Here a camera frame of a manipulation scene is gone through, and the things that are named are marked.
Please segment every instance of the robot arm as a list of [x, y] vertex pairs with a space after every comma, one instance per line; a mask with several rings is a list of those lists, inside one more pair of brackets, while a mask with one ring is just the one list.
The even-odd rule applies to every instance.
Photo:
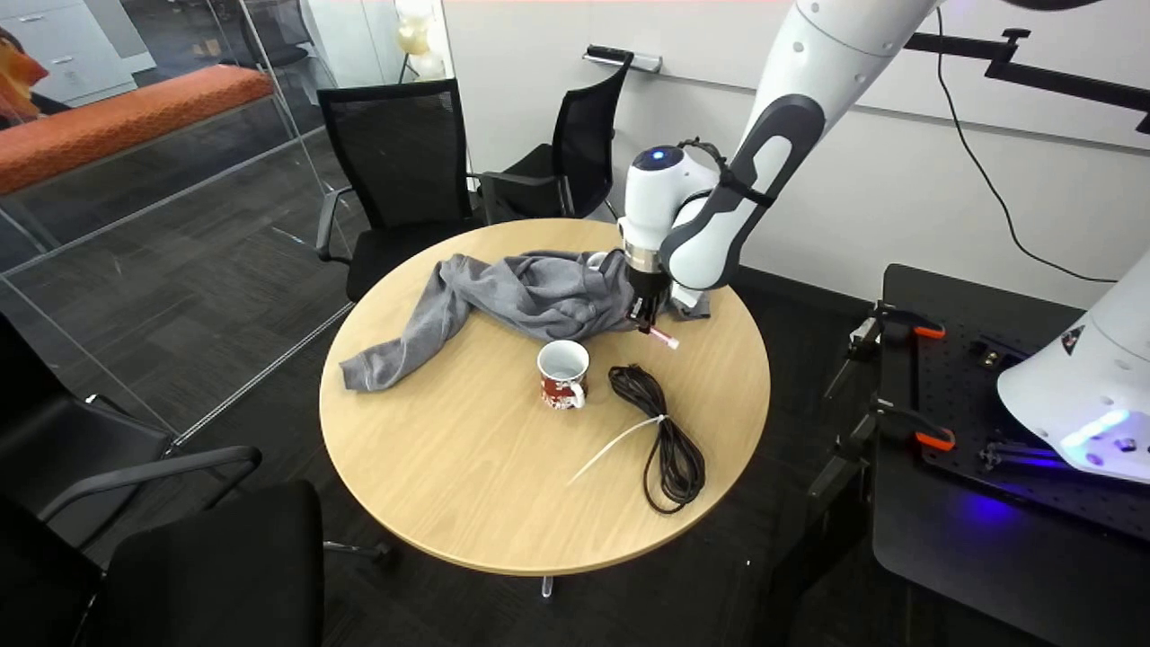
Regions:
[[[806, 155], [885, 73], [932, 6], [935, 0], [796, 0], [770, 49], [732, 163], [707, 170], [683, 146], [650, 146], [628, 170], [620, 219], [628, 268], [669, 273], [672, 307], [698, 310], [705, 290], [729, 282], [739, 244]], [[662, 295], [641, 298], [650, 316]]]

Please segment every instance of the cable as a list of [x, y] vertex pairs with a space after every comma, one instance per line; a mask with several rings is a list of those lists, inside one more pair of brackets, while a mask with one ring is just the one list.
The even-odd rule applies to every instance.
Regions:
[[[701, 488], [705, 488], [705, 456], [701, 448], [683, 436], [683, 428], [669, 416], [669, 401], [662, 383], [632, 367], [612, 367], [608, 370], [613, 397], [641, 407], [650, 419], [657, 419], [657, 436], [650, 443], [647, 462], [643, 462], [643, 497], [650, 512], [677, 513], [683, 512]], [[672, 500], [672, 507], [657, 503], [650, 494], [650, 467], [657, 456], [657, 482], [662, 494]]]
[[[938, 20], [938, 40], [940, 40], [940, 36], [944, 36], [940, 6], [935, 6], [935, 20]], [[940, 74], [940, 49], [938, 49], [935, 74], [938, 74], [938, 85], [940, 85], [947, 117], [951, 117], [951, 127], [956, 127], [956, 133], [961, 133], [961, 145], [963, 145], [967, 158], [973, 163], [977, 175], [983, 181], [983, 187], [992, 192], [992, 199], [996, 199], [1000, 210], [1001, 210], [1001, 219], [1006, 219], [1006, 229], [1011, 229], [1012, 247], [1017, 247], [1020, 254], [1028, 254], [1028, 259], [1055, 268], [1055, 273], [1076, 278], [1076, 282], [1085, 282], [1085, 284], [1115, 284], [1115, 278], [1092, 278], [1092, 273], [1077, 273], [1077, 268], [1071, 268], [1071, 266], [1059, 266], [1059, 264], [1032, 253], [1032, 247], [1017, 237], [1012, 212], [1011, 212], [1006, 199], [1000, 195], [992, 174], [980, 165], [980, 158], [973, 155], [973, 146], [969, 146], [969, 140], [967, 140], [967, 127], [963, 127], [963, 117], [961, 117], [956, 96], [947, 92], [947, 84], [944, 84], [944, 74]]]

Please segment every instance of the glass partition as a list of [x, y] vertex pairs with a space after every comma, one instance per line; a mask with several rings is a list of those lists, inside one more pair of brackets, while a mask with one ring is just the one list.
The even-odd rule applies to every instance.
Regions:
[[[108, 92], [209, 63], [272, 74], [271, 102], [0, 195], [2, 316], [72, 392], [104, 392], [144, 424], [191, 436], [347, 310], [344, 266], [315, 254], [322, 195], [344, 187], [315, 89], [450, 74], [442, 12], [407, 0], [13, 2], [102, 14], [130, 74]], [[344, 199], [333, 254], [359, 226]]]

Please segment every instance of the orange cushion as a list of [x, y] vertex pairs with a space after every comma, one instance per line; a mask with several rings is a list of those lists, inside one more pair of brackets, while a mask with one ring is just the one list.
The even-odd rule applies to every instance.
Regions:
[[271, 96], [262, 73], [211, 63], [134, 92], [0, 128], [0, 195], [130, 150], [209, 116]]

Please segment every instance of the gray cloth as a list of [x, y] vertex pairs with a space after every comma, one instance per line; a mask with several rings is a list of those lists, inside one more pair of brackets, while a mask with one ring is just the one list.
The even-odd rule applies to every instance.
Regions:
[[386, 392], [424, 367], [481, 310], [507, 327], [548, 337], [628, 329], [632, 289], [626, 259], [612, 253], [527, 253], [503, 264], [454, 254], [436, 266], [402, 337], [342, 364], [344, 389]]

